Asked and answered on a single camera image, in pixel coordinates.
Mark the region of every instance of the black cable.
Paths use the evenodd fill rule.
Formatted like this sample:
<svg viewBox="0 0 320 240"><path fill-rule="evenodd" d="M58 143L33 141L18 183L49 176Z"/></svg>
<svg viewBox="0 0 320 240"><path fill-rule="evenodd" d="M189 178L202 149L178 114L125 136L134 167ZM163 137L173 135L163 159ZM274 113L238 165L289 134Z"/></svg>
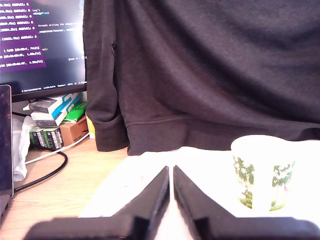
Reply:
<svg viewBox="0 0 320 240"><path fill-rule="evenodd" d="M13 115L20 116L20 117L24 117L24 118L25 118L26 116L30 116L30 115L28 115L28 114L24 114L24 113L20 113L20 112L15 112L15 111L13 111L12 114L13 114Z"/></svg>
<svg viewBox="0 0 320 240"><path fill-rule="evenodd" d="M54 151L55 151L55 150L52 150L52 149L46 148L46 147L38 147L38 146L37 146L37 148L43 149L43 150L49 150L49 151L51 151L51 152L54 152ZM60 172L60 171L67 165L67 163L68 163L68 156L67 156L64 152L61 152L61 151L57 152L57 154L60 154L60 155L64 156L64 161L63 161L63 163L61 164L60 167L58 167L56 170L50 172L49 174L47 174L47 175L45 175L45 176L43 176L43 177L41 177L41 178L39 178L39 179L37 179L37 180L34 180L34 181L29 182L29 183L27 183L27 184L25 184L25 185L23 185L23 186L19 186L19 187L15 188L15 189L13 190L13 192L14 192L14 193L20 192L21 190L26 189L26 188L29 188L29 187L31 187L31 186L33 186L33 185L36 185L36 184L38 184L38 183L40 183L40 182L42 182L42 181L44 181L44 180L52 177L53 175L57 174L58 172Z"/></svg>

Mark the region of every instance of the white cloth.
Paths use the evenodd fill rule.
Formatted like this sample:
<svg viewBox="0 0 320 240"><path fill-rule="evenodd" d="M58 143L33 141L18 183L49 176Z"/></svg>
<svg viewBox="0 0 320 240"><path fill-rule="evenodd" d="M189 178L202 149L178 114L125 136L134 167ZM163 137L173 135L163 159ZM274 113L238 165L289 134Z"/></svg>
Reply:
<svg viewBox="0 0 320 240"><path fill-rule="evenodd" d="M182 147L170 152L146 152L129 156L97 188L80 217L110 217L135 198L164 166L178 165L211 199L235 217L295 217L309 220L320 227L319 188L320 141L297 144L301 158L295 166L292 201L282 209L257 215L235 197L235 173L231 151L209 151ZM170 203L161 220L155 239L192 237L170 191Z"/></svg>
<svg viewBox="0 0 320 240"><path fill-rule="evenodd" d="M37 124L30 116L26 116L23 123L12 118L12 137L13 137L13 180L22 181L26 178L26 156L30 146L30 129Z"/></svg>

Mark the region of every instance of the monitor screen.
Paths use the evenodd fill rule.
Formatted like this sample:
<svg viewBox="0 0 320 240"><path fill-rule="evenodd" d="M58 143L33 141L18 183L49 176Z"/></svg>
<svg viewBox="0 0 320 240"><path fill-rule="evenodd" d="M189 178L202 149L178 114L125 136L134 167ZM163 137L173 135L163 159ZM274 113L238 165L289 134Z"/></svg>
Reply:
<svg viewBox="0 0 320 240"><path fill-rule="evenodd" d="M86 89L84 0L0 0L0 84L22 101Z"/></svg>

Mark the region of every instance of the ceramic mug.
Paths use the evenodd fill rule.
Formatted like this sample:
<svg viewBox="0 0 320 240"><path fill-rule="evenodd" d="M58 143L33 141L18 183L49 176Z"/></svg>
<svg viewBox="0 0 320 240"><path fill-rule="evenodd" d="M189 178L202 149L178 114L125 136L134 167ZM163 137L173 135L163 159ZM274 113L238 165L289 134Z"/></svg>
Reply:
<svg viewBox="0 0 320 240"><path fill-rule="evenodd" d="M268 135L247 135L233 141L237 197L243 205L265 213L286 204L295 165L290 143Z"/></svg>

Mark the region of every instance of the light wood surface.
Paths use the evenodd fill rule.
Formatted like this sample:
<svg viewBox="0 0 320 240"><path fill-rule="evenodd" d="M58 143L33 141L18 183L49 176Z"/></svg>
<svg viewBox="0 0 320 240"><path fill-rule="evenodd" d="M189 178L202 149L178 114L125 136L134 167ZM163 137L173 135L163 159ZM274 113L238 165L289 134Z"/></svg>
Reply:
<svg viewBox="0 0 320 240"><path fill-rule="evenodd" d="M27 160L46 154L32 150ZM127 149L99 152L93 139L65 151L69 162L55 176L18 192L0 230L1 240L22 240L30 227L56 217L77 217L103 179L127 155ZM63 156L53 155L27 165L27 176L15 188L34 181L58 168Z"/></svg>

